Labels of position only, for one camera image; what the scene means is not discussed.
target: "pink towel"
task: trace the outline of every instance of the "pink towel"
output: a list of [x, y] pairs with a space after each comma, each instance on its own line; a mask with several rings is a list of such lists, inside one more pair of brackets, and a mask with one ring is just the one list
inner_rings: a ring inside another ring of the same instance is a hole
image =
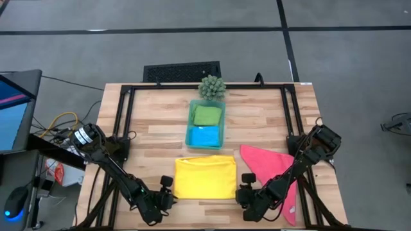
[[[263, 185], [276, 175], [283, 174], [292, 165], [294, 160], [294, 157], [289, 154], [262, 150], [244, 144], [240, 147], [240, 155]], [[295, 226], [295, 187], [296, 182], [288, 190], [281, 213], [293, 226]]]

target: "gray floor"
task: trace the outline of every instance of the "gray floor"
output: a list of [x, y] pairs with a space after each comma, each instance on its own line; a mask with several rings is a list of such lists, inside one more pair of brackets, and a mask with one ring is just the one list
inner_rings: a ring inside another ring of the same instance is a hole
[[[411, 25], [407, 0], [288, 0], [284, 8], [289, 26]], [[0, 18], [0, 30], [279, 25], [269, 0], [10, 1]], [[411, 31], [293, 32], [291, 39], [301, 81], [313, 82], [324, 121], [343, 137], [336, 166], [349, 223], [409, 230], [411, 145], [380, 123], [411, 109]], [[265, 81], [292, 80], [281, 32], [0, 36], [0, 51], [0, 70], [42, 69], [96, 87], [139, 82], [144, 65], [213, 60], [225, 81], [257, 72]], [[83, 117], [99, 99], [100, 91], [43, 79], [35, 116], [44, 125], [64, 111]], [[79, 187], [54, 193], [68, 196], [56, 211], [73, 210]], [[72, 218], [40, 213], [44, 230], [69, 227]]]

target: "yellow cable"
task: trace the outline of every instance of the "yellow cable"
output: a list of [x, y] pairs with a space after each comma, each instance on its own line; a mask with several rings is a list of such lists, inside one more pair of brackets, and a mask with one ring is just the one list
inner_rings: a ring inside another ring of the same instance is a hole
[[77, 114], [76, 114], [75, 112], [64, 112], [64, 113], [61, 113], [60, 115], [56, 116], [56, 118], [54, 118], [53, 122], [51, 122], [51, 124], [50, 124], [49, 127], [47, 128], [47, 130], [44, 131], [44, 133], [41, 134], [39, 137], [40, 137], [40, 138], [43, 138], [48, 132], [50, 132], [50, 129], [51, 129], [51, 128], [53, 127], [53, 125], [56, 123], [57, 119], [59, 119], [59, 118], [62, 117], [62, 116], [65, 116], [65, 115], [69, 115], [69, 114], [73, 114], [74, 117], [76, 118], [76, 123], [73, 125], [73, 126], [74, 126], [74, 127], [73, 127], [73, 130], [76, 129], [77, 124], [78, 124]]

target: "teal plastic container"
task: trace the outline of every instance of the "teal plastic container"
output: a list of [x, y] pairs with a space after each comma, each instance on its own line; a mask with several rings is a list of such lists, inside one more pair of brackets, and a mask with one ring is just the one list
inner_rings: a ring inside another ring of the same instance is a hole
[[[193, 122], [193, 109], [194, 105], [201, 105], [205, 107], [218, 107], [222, 109], [222, 114], [220, 118], [220, 123], [218, 124], [218, 127], [220, 129], [219, 132], [219, 143], [220, 145], [218, 147], [210, 147], [210, 146], [194, 146], [190, 145], [191, 144], [191, 129], [195, 127], [194, 122]], [[188, 123], [187, 123], [187, 132], [186, 132], [186, 145], [189, 148], [202, 148], [202, 149], [209, 149], [209, 150], [220, 150], [223, 145], [224, 145], [224, 120], [225, 120], [225, 103], [224, 102], [215, 102], [215, 101], [208, 101], [208, 100], [197, 100], [193, 99], [190, 102], [190, 109], [189, 109], [189, 114], [188, 114]]]

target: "yellow cloth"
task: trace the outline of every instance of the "yellow cloth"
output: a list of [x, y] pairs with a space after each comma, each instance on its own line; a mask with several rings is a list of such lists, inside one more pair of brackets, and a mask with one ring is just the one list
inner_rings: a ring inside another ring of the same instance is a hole
[[233, 199], [237, 187], [233, 156], [175, 160], [174, 195], [180, 199]]

